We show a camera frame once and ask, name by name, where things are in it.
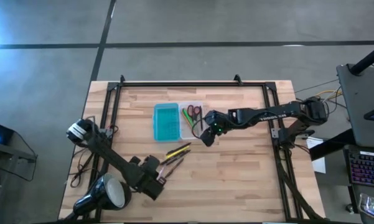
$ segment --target black lamp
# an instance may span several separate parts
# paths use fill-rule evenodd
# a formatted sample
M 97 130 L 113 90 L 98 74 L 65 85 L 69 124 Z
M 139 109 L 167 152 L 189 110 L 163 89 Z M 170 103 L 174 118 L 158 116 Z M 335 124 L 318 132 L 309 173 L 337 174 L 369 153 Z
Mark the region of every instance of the black lamp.
M 131 200 L 127 184 L 106 173 L 90 187 L 88 192 L 73 205 L 73 212 L 66 219 L 77 219 L 100 207 L 103 210 L 121 210 Z

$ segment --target paper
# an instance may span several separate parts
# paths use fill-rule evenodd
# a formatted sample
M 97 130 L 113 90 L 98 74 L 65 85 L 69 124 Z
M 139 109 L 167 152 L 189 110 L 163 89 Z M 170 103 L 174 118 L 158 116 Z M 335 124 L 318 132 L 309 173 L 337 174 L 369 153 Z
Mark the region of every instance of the paper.
M 321 144 L 323 142 L 324 142 L 324 140 L 322 140 L 322 139 L 308 137 L 307 138 L 307 147 L 309 149 L 311 149 L 312 147 L 314 147 L 318 144 Z M 316 160 L 312 161 L 312 167 L 314 168 L 315 172 L 320 172 L 320 173 L 326 174 L 325 158 L 322 157 L 322 158 L 319 158 L 319 159 L 316 159 Z

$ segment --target concrete floor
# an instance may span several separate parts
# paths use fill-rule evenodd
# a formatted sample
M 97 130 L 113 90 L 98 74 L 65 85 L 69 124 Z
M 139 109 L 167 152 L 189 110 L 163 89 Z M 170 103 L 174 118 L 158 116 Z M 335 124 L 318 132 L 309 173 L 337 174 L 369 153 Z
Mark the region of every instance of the concrete floor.
M 0 44 L 97 44 L 110 0 L 0 1 Z M 108 43 L 374 40 L 374 0 L 117 0 Z M 374 45 L 106 49 L 98 80 L 292 80 L 295 90 L 336 78 Z M 0 49 L 0 123 L 39 155 L 35 179 L 11 178 L 2 223 L 56 219 L 73 145 L 67 128 L 83 111 L 97 49 Z M 337 82 L 302 91 L 307 98 Z M 349 128 L 338 108 L 316 127 L 331 138 Z M 328 218 L 344 212 L 347 189 L 320 183 Z M 339 200 L 335 201 L 335 192 Z

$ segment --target scissors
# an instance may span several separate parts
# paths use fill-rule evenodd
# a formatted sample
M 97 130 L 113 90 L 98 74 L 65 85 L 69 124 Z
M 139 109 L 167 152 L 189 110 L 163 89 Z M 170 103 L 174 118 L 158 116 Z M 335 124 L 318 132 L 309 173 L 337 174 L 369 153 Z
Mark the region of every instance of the scissors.
M 188 116 L 191 117 L 192 121 L 198 121 L 199 116 L 202 114 L 202 110 L 199 106 L 194 107 L 193 105 L 189 105 L 187 108 Z

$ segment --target wooden table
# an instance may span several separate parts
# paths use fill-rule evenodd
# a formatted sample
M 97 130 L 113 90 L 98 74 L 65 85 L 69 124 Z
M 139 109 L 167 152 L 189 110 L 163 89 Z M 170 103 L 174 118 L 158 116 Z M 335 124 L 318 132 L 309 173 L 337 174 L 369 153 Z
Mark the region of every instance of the wooden table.
M 83 117 L 101 119 L 108 82 L 92 82 Z M 290 81 L 276 81 L 279 103 L 295 100 Z M 153 139 L 152 113 L 157 103 L 202 101 L 204 112 L 231 108 L 263 108 L 263 92 L 257 87 L 122 87 L 113 150 L 126 160 L 153 155 L 159 160 L 183 142 L 157 143 Z M 110 120 L 112 109 L 108 114 Z M 289 126 L 294 120 L 285 119 Z M 193 140 L 191 153 L 168 179 L 156 201 L 133 194 L 123 210 L 103 211 L 102 222 L 276 222 L 284 221 L 273 148 L 267 122 L 246 130 L 234 130 L 216 138 L 212 147 Z M 73 158 L 70 172 L 77 170 L 80 154 Z M 324 217 L 310 156 L 292 150 L 297 186 L 313 209 Z M 110 166 L 109 172 L 121 179 Z M 90 175 L 84 174 L 78 188 L 65 190 L 60 218 L 66 217 L 84 195 Z M 292 196 L 289 204 L 294 214 Z

